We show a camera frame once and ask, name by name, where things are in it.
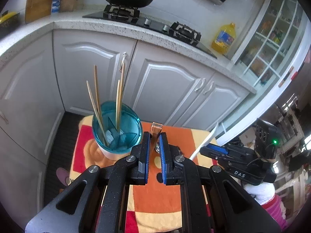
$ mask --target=cabinet door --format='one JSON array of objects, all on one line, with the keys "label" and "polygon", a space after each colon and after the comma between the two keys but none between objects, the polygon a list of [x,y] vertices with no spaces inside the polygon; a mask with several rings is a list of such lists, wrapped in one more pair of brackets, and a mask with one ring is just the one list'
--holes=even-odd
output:
[{"label": "cabinet door", "polygon": [[64,113],[57,86],[52,33],[39,38],[0,71],[0,126],[43,163]]},{"label": "cabinet door", "polygon": [[100,102],[115,101],[123,53],[127,53],[126,74],[135,45],[136,40],[111,34],[55,31],[55,66],[66,111],[80,115],[93,113],[86,80],[95,95],[94,65],[97,65]]},{"label": "cabinet door", "polygon": [[25,229],[43,207],[46,166],[18,146],[0,128],[0,200],[10,217]]},{"label": "cabinet door", "polygon": [[212,129],[248,95],[248,91],[215,73],[198,98],[176,122],[176,126],[200,130]]},{"label": "cabinet door", "polygon": [[143,121],[173,125],[213,73],[212,69],[183,55],[138,42],[123,102]]}]

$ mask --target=gas stove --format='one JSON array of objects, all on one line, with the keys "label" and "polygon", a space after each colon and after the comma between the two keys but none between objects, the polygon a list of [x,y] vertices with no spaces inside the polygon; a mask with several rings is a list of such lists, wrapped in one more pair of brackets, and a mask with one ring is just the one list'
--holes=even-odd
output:
[{"label": "gas stove", "polygon": [[171,36],[175,39],[179,39],[180,41],[194,46],[195,48],[217,59],[217,57],[206,46],[200,43],[201,34],[199,32],[184,24],[180,24],[179,22],[175,22],[169,26],[161,22],[142,17],[140,16],[140,11],[137,8],[120,7],[110,4],[105,7],[104,11],[85,15],[83,18],[111,20],[150,29],[164,35]]}]

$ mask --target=pink slipper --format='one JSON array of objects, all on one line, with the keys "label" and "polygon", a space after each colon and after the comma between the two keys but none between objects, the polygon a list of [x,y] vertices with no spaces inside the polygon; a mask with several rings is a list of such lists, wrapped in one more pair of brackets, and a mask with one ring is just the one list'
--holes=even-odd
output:
[{"label": "pink slipper", "polygon": [[64,168],[57,168],[56,170],[56,175],[59,181],[64,184],[65,186],[68,186],[69,183],[69,172],[66,171]]}]

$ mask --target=chopstick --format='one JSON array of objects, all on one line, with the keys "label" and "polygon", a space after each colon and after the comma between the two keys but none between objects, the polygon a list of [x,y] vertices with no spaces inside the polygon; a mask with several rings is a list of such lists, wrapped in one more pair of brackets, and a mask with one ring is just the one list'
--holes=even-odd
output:
[{"label": "chopstick", "polygon": [[120,105],[122,106],[122,95],[121,95],[121,81],[118,80],[118,88],[117,88],[117,98],[116,98],[116,128],[117,131],[120,132]]},{"label": "chopstick", "polygon": [[124,71],[125,71],[125,58],[126,52],[123,53],[123,59],[121,61],[121,79],[118,81],[117,87],[117,98],[116,98],[116,128],[120,132],[120,123],[121,123],[121,113],[122,113],[122,97],[123,97],[123,81],[124,81]]},{"label": "chopstick", "polygon": [[93,98],[93,95],[92,95],[92,91],[91,91],[91,88],[90,88],[90,84],[88,81],[86,81],[86,85],[87,85],[87,89],[89,91],[89,96],[90,96],[90,99],[91,99],[91,103],[92,103],[92,106],[93,106],[93,109],[94,109],[94,112],[95,112],[95,115],[96,115],[96,118],[98,120],[98,124],[99,124],[99,127],[103,133],[103,137],[104,137],[104,144],[105,146],[109,146],[108,142],[107,142],[107,137],[106,137],[106,134],[105,134],[105,131],[104,131],[104,128],[103,128],[103,125],[99,119],[99,114],[98,114],[98,111],[96,109],[96,105],[95,105],[95,102],[94,102],[94,98]]},{"label": "chopstick", "polygon": [[95,97],[96,97],[97,110],[98,110],[100,122],[102,123],[102,126],[104,126],[103,116],[101,113],[101,107],[100,107],[100,101],[99,101],[99,90],[98,90],[97,66],[96,65],[94,65],[94,83],[95,83]]}]

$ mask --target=countertop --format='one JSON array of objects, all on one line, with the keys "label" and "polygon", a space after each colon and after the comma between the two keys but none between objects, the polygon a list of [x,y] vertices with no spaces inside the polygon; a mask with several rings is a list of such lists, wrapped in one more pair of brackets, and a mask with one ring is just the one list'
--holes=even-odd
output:
[{"label": "countertop", "polygon": [[59,13],[20,26],[17,30],[0,40],[0,70],[2,66],[31,42],[53,29],[87,30],[129,37],[161,46],[196,60],[232,79],[250,92],[256,93],[255,88],[228,69],[233,66],[232,62],[214,51],[213,53],[217,56],[217,59],[178,39],[149,29],[108,20],[82,18],[83,15],[93,12],[96,11],[81,10]]}]

